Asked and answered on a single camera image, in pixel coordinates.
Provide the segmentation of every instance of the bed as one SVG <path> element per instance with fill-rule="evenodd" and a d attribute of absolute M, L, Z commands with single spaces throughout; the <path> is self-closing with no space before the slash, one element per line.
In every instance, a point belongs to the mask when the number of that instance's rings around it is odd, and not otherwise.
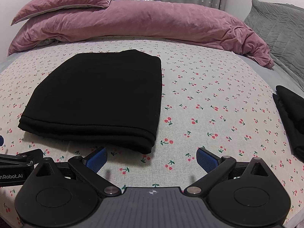
<path fill-rule="evenodd" d="M 143 155 L 101 142 L 41 138 L 17 127 L 35 87 L 65 60 L 77 53 L 127 49 L 137 49 L 161 59 L 161 113 L 152 153 Z M 196 162 L 199 147 L 218 156 L 230 155 L 237 161 L 261 157 L 290 196 L 291 209 L 285 227 L 295 227 L 304 219 L 304 165 L 290 152 L 272 99 L 274 88 L 279 84 L 302 97 L 304 92 L 278 65 L 268 69 L 228 50 L 176 40 L 108 36 L 14 53 L 1 63 L 0 70 L 0 135 L 4 138 L 1 153 L 15 155 L 40 148 L 45 156 L 63 162 L 105 146 L 108 161 L 98 174 L 122 190 L 128 186 L 180 186 L 183 190 L 206 174 Z M 145 105 L 140 97 L 138 105 Z M 20 188 L 0 189 L 0 216 L 12 227 L 22 226 L 14 209 Z"/>

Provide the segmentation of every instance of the blue gripper pad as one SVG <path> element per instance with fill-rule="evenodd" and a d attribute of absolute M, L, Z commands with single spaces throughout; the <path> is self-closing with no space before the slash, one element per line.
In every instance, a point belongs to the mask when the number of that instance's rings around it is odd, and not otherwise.
<path fill-rule="evenodd" d="M 107 162 L 107 159 L 107 149 L 105 147 L 99 148 L 84 158 L 85 166 L 97 173 Z"/>
<path fill-rule="evenodd" d="M 219 166 L 222 162 L 221 158 L 202 147 L 197 149 L 196 160 L 200 167 L 202 167 L 207 173 Z"/>

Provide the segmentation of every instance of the circular cap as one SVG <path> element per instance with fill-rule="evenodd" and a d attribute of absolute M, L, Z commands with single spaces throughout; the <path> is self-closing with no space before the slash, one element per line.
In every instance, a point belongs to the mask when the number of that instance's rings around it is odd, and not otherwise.
<path fill-rule="evenodd" d="M 115 186 L 109 186 L 109 187 L 106 187 L 103 191 L 106 194 L 113 195 L 113 194 L 116 194 L 119 191 L 119 188 L 117 188 Z"/>
<path fill-rule="evenodd" d="M 193 195 L 199 194 L 201 191 L 202 191 L 201 188 L 196 187 L 196 186 L 191 186 L 191 187 L 187 188 L 187 192 L 190 194 L 193 194 Z"/>
<path fill-rule="evenodd" d="M 260 188 L 244 187 L 234 192 L 235 200 L 247 207 L 260 207 L 269 201 L 269 195 Z"/>
<path fill-rule="evenodd" d="M 60 207 L 67 204 L 72 198 L 70 191 L 65 188 L 52 187 L 37 194 L 37 202 L 45 207 Z"/>

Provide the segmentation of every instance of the crosshair logo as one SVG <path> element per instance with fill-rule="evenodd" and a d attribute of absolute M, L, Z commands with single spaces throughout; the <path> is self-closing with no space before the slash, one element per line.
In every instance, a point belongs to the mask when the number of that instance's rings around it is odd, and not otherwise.
<path fill-rule="evenodd" d="M 155 195 L 155 194 L 157 194 L 158 192 L 156 191 L 156 190 L 150 190 L 149 192 L 148 192 L 149 194 L 151 194 L 151 195 Z"/>

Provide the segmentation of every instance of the gray quilted cover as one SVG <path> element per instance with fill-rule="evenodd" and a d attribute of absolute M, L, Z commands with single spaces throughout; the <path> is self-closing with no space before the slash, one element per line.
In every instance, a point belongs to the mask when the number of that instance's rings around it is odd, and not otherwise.
<path fill-rule="evenodd" d="M 303 9 L 252 0 L 244 22 L 268 44 L 275 63 L 304 90 Z"/>

